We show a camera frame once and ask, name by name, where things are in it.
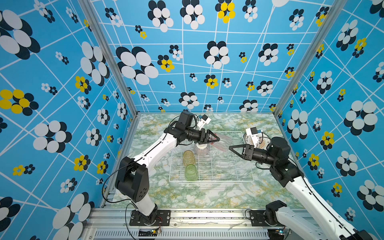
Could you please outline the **yellow drinking glass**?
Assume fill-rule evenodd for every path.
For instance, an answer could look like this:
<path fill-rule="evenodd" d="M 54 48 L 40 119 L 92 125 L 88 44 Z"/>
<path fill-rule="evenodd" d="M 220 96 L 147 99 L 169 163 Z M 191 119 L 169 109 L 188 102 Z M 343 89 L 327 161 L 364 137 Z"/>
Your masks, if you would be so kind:
<path fill-rule="evenodd" d="M 185 167 L 196 164 L 194 152 L 187 150 L 183 153 L 183 164 Z"/>

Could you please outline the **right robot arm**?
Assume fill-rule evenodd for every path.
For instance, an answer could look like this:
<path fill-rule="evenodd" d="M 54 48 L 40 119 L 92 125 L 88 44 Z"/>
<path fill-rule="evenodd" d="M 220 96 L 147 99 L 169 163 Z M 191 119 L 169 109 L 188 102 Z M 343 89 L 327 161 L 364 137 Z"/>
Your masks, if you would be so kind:
<path fill-rule="evenodd" d="M 304 173 L 290 161 L 291 148 L 285 139 L 273 137 L 266 150 L 248 144 L 229 149 L 243 160 L 270 165 L 274 179 L 295 196 L 317 223 L 313 225 L 298 216 L 282 201 L 274 201 L 266 205 L 265 221 L 269 225 L 281 224 L 304 240 L 372 239 L 367 231 L 357 230 L 343 219 L 312 187 Z"/>

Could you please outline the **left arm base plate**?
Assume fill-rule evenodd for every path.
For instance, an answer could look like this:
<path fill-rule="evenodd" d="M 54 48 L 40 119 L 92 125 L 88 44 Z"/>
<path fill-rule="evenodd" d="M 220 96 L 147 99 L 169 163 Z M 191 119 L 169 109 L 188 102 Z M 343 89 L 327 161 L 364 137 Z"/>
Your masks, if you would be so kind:
<path fill-rule="evenodd" d="M 131 211 L 130 226 L 169 226 L 171 219 L 170 210 L 154 210 L 149 216 L 145 216 L 138 210 Z"/>

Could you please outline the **green drinking glass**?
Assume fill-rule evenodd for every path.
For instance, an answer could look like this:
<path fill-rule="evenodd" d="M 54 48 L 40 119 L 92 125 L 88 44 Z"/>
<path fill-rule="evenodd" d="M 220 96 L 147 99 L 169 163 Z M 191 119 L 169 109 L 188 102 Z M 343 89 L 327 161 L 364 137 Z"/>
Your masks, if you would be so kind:
<path fill-rule="evenodd" d="M 186 166 L 185 179 L 188 182 L 195 182 L 199 179 L 198 169 L 195 165 L 190 164 Z"/>

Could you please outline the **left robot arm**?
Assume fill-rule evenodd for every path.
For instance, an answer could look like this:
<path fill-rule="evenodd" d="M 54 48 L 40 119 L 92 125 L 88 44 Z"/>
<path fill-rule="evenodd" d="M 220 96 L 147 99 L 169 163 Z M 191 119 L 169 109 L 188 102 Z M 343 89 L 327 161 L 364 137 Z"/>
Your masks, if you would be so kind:
<path fill-rule="evenodd" d="M 207 115 L 196 117 L 193 113 L 183 111 L 150 147 L 133 158 L 125 157 L 121 160 L 115 187 L 134 203 L 137 211 L 146 221 L 152 223 L 158 210 L 157 205 L 148 195 L 149 170 L 185 140 L 200 145 L 218 142 L 220 140 L 218 136 L 204 129 L 210 121 Z"/>

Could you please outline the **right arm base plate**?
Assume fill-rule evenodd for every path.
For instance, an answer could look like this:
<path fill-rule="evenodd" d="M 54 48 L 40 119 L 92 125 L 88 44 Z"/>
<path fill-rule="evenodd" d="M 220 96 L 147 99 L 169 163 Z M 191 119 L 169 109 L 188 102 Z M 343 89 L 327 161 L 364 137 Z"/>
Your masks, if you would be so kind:
<path fill-rule="evenodd" d="M 274 214 L 266 210 L 246 210 L 245 217 L 251 221 L 253 227 L 285 227 Z"/>

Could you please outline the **striped ceramic bowl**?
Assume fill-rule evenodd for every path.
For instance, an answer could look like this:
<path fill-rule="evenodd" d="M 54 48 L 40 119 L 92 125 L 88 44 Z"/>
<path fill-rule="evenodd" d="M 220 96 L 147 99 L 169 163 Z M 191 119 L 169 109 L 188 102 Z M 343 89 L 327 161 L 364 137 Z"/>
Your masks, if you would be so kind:
<path fill-rule="evenodd" d="M 196 144 L 195 154 L 197 156 L 205 156 L 210 152 L 208 144 Z"/>

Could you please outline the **pink drinking glass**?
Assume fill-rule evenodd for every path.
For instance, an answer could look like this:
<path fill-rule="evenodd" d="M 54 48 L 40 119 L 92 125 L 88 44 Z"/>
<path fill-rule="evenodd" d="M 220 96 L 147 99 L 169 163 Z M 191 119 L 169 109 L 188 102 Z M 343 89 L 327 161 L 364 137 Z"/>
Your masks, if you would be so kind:
<path fill-rule="evenodd" d="M 233 143 L 233 139 L 226 135 L 216 134 L 216 136 L 219 137 L 220 140 L 218 142 L 211 143 L 211 145 L 222 152 L 227 152 Z"/>

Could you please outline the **white plate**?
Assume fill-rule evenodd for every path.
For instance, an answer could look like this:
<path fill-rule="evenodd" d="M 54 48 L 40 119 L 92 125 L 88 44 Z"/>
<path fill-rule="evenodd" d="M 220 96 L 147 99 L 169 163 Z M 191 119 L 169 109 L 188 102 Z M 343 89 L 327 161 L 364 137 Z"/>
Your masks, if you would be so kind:
<path fill-rule="evenodd" d="M 259 140 L 258 144 L 254 144 L 253 138 L 251 136 L 248 136 L 247 134 L 243 135 L 243 139 L 244 139 L 245 144 L 252 145 L 255 148 L 266 150 L 268 145 L 271 142 L 270 137 L 268 135 L 264 134 L 263 132 L 255 134 L 254 138 L 257 138 Z"/>

